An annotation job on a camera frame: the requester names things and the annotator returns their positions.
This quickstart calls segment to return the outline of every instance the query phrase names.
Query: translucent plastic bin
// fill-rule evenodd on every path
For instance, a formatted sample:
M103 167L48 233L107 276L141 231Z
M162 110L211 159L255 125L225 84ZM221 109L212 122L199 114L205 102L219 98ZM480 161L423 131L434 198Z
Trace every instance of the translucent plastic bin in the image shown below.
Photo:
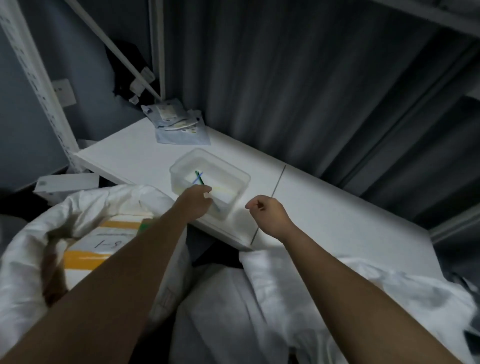
M170 167L172 191L180 195L193 183L201 184L195 171L201 174L204 184L212 187L213 204L207 213L220 220L226 218L247 189L250 175L206 150L196 148Z

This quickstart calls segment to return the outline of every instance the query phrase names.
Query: blue-gray wall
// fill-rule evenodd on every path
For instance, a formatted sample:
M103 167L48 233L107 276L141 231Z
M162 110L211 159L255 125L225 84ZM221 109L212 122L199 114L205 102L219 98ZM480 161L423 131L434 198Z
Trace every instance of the blue-gray wall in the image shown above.
M134 43L151 62L146 0L79 1L111 37ZM63 0L20 0L51 80L68 78L77 104L64 109L77 139L101 140L143 117L114 97L103 43ZM0 30L0 190L12 192L67 159Z

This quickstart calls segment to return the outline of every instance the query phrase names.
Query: wall socket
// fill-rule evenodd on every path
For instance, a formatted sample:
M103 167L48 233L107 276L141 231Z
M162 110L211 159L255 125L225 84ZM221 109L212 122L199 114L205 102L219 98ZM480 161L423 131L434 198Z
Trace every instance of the wall socket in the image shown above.
M73 94L72 85L70 84L68 78L52 81L52 86L55 90L55 93L57 94L60 105L63 108L70 105L75 105L77 103L75 95Z

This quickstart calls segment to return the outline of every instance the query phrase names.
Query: right hand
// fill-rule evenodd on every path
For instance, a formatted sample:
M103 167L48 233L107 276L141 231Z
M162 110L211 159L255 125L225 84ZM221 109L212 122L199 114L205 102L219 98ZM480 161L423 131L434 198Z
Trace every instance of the right hand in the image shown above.
M250 215L265 234L281 242L296 228L276 198L260 194L247 202L245 208L250 211Z

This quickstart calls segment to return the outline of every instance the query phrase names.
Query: hand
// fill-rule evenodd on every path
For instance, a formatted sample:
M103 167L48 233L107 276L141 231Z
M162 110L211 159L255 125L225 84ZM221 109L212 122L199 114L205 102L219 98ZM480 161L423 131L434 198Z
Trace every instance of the hand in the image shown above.
M201 218L207 212L213 200L205 197L204 194L210 192L210 186L196 184L187 188L177 198L172 206L172 210L178 212L180 216L185 218L185 222L192 222Z
M296 228L283 205L276 198L260 194L252 198L245 208L249 209L250 215L265 234L281 242Z

